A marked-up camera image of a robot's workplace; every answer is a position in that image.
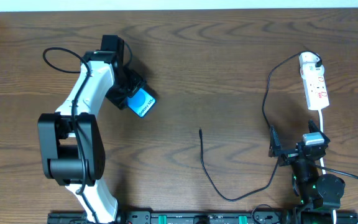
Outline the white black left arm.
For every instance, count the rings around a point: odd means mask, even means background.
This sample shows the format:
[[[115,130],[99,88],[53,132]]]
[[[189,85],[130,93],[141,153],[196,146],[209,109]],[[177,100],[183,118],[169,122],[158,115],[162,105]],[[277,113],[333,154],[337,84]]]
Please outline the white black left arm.
[[[55,112],[38,119],[44,175],[73,193],[84,209],[49,213],[48,223],[126,222],[103,177],[106,154],[97,117],[105,99],[140,118],[156,103],[146,80],[124,61],[127,48],[120,37],[104,35],[98,50],[81,57],[73,52],[80,60],[77,82]]]

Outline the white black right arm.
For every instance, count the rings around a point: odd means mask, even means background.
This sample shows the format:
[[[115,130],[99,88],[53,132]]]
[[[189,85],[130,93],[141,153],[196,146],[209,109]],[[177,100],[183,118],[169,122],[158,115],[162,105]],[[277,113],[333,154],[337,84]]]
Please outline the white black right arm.
[[[278,159],[279,166],[290,166],[293,188],[297,189],[301,204],[286,211],[282,223],[329,223],[328,214],[341,206],[344,181],[333,174],[319,174],[316,161],[326,155],[330,139],[308,121],[309,132],[302,136],[293,149],[284,149],[273,126],[270,127],[268,155]]]

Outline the blue screen smartphone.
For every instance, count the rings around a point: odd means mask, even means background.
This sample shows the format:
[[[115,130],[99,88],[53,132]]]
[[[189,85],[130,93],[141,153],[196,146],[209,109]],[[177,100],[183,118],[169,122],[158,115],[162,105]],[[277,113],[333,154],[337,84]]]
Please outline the blue screen smartphone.
[[[156,93],[148,85],[140,88],[132,97],[127,97],[127,106],[140,118],[144,118],[156,104]]]

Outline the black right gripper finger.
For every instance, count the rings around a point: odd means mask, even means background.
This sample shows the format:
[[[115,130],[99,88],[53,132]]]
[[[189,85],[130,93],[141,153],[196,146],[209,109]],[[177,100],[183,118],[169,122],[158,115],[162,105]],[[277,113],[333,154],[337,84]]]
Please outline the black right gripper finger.
[[[310,134],[314,136],[324,137],[324,133],[318,128],[318,126],[312,119],[308,121],[308,129]]]
[[[281,143],[274,126],[271,126],[269,131],[270,131],[270,146],[269,146],[268,154],[270,156],[275,156],[276,153],[281,150]]]

